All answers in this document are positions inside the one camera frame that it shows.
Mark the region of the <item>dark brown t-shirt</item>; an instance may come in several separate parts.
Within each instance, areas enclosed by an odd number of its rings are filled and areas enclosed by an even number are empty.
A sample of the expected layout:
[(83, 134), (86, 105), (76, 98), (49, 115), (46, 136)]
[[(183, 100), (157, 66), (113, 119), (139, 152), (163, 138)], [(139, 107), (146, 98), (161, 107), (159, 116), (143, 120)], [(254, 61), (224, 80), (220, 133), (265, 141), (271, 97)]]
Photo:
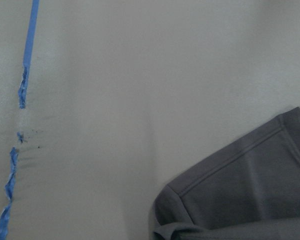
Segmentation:
[(300, 240), (300, 108), (177, 176), (153, 211), (155, 240)]

